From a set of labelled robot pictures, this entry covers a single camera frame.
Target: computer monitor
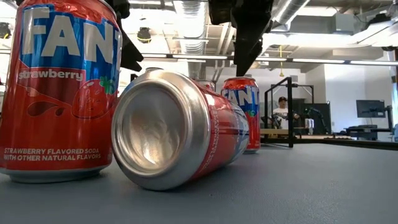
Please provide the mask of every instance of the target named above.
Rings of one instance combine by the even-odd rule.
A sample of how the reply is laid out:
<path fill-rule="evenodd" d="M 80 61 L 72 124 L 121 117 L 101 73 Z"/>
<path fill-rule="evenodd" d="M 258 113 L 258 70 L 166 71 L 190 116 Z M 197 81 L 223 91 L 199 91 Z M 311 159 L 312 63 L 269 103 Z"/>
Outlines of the computer monitor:
<path fill-rule="evenodd" d="M 384 100 L 357 100 L 356 114 L 359 118 L 385 118 Z"/>

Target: person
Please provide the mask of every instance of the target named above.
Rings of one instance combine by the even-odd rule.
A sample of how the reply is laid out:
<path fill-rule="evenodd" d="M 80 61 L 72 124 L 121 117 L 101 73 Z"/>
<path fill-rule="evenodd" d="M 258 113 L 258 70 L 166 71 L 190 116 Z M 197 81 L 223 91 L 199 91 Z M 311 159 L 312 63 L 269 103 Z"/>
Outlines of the person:
<path fill-rule="evenodd" d="M 287 120 L 287 99 L 284 96 L 281 96 L 278 100 L 279 107 L 274 109 L 272 114 L 277 116 L 278 123 L 280 123 L 281 129 L 288 129 L 289 122 Z M 294 119 L 299 119 L 300 116 L 298 114 L 293 115 Z"/>

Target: cap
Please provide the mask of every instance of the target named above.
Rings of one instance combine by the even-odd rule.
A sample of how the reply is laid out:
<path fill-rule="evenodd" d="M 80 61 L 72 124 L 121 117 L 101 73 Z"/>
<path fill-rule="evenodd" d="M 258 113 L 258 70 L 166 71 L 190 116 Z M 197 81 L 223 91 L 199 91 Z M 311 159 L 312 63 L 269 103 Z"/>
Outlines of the cap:
<path fill-rule="evenodd" d="M 284 96 L 279 97 L 278 102 L 281 102 L 281 101 L 287 101 L 286 97 L 284 97 Z"/>

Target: desk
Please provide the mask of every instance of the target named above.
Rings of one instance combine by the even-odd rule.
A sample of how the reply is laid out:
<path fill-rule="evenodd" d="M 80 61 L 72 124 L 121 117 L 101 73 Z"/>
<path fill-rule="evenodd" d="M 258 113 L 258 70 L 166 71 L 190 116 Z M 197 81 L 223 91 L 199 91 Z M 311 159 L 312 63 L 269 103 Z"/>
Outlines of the desk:
<path fill-rule="evenodd" d="M 390 133 L 391 130 L 389 128 L 346 128 L 347 135 L 354 138 L 363 138 L 366 140 L 377 141 L 377 133 L 384 132 Z"/>
<path fill-rule="evenodd" d="M 102 175 L 17 184 L 0 174 L 0 223 L 398 223 L 398 152 L 326 144 L 262 147 L 170 192 Z"/>

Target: fanta logo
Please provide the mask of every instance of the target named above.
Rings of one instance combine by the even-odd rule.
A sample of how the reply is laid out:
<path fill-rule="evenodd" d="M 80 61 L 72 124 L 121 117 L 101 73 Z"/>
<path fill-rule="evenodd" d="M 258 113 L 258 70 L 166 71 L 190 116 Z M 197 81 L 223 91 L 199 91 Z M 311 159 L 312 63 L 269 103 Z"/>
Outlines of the fanta logo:
<path fill-rule="evenodd" d="M 104 19 L 102 24 L 97 24 L 65 12 L 57 12 L 51 5 L 23 10 L 21 44 L 22 61 L 28 63 L 28 67 L 35 66 L 35 62 L 29 64 L 26 58 L 28 55 L 32 56 L 33 61 L 36 61 L 35 58 L 43 57 L 40 66 L 43 66 L 46 57 L 65 56 L 65 53 L 71 58 L 57 59 L 72 61 L 72 57 L 75 56 L 94 63 L 116 64 L 121 56 L 118 53 L 121 48 L 121 35 L 117 27 Z"/>
<path fill-rule="evenodd" d="M 247 86 L 245 90 L 223 90 L 221 94 L 239 106 L 259 104 L 259 89 L 251 86 Z"/>

